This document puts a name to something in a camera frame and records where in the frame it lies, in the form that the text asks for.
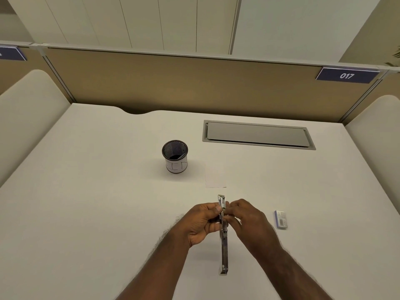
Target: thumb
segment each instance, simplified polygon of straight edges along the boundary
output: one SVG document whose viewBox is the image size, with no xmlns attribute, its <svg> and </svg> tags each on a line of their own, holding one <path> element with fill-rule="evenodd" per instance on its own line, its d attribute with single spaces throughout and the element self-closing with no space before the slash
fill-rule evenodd
<svg viewBox="0 0 400 300">
<path fill-rule="evenodd" d="M 222 207 L 217 205 L 216 207 L 212 208 L 211 210 L 205 211 L 205 216 L 207 220 L 217 217 L 222 212 Z"/>
<path fill-rule="evenodd" d="M 224 216 L 224 220 L 226 220 L 229 225 L 233 227 L 236 235 L 239 237 L 240 233 L 242 232 L 242 225 L 240 224 L 240 222 L 233 216 Z"/>
</svg>

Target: blue sign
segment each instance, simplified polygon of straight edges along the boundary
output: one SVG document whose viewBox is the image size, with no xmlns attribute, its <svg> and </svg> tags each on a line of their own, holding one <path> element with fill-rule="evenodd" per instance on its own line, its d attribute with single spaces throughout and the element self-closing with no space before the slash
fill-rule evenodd
<svg viewBox="0 0 400 300">
<path fill-rule="evenodd" d="M 26 58 L 18 47 L 0 46 L 0 60 L 26 61 Z"/>
<path fill-rule="evenodd" d="M 324 67 L 316 80 L 351 83 L 370 83 L 380 73 L 377 70 L 352 70 L 345 68 Z"/>
</svg>

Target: beige partition panel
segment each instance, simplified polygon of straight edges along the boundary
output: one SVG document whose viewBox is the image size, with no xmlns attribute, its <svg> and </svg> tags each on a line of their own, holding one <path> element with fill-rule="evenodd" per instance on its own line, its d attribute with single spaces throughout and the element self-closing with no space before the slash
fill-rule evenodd
<svg viewBox="0 0 400 300">
<path fill-rule="evenodd" d="M 67 92 L 64 90 L 56 75 L 54 75 L 53 71 L 50 69 L 39 51 L 26 47 L 20 47 L 20 50 L 26 57 L 27 61 L 0 60 L 0 94 L 4 93 L 17 81 L 22 79 L 28 72 L 32 70 L 43 70 L 53 79 L 64 96 L 71 102 Z"/>
<path fill-rule="evenodd" d="M 78 103 L 137 112 L 337 122 L 374 82 L 317 81 L 320 66 L 59 48 L 46 55 Z"/>
<path fill-rule="evenodd" d="M 383 95 L 394 95 L 400 99 L 400 73 L 386 76 L 372 92 L 347 116 L 343 124 L 348 124 L 364 109 Z"/>
</svg>

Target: white desk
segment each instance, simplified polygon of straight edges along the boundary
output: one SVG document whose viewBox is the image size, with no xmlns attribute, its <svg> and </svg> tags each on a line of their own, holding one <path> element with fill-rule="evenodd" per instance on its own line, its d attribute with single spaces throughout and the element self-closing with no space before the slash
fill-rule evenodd
<svg viewBox="0 0 400 300">
<path fill-rule="evenodd" d="M 308 128 L 316 150 L 202 142 L 203 120 Z M 172 174 L 163 144 L 189 147 Z M 206 188 L 204 162 L 227 188 Z M 246 198 L 283 246 L 337 299 L 400 298 L 400 216 L 343 125 L 73 104 L 0 188 L 2 299 L 112 300 L 162 232 L 193 205 Z M 188 255 L 175 299 L 278 299 L 229 229 L 229 272 L 209 235 Z"/>
</svg>

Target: paper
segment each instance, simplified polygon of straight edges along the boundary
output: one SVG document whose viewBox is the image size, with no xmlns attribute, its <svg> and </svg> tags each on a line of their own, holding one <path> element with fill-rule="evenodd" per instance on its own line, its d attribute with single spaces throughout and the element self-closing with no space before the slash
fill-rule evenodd
<svg viewBox="0 0 400 300">
<path fill-rule="evenodd" d="M 221 163 L 206 164 L 206 188 L 226 187 L 225 168 Z"/>
</svg>

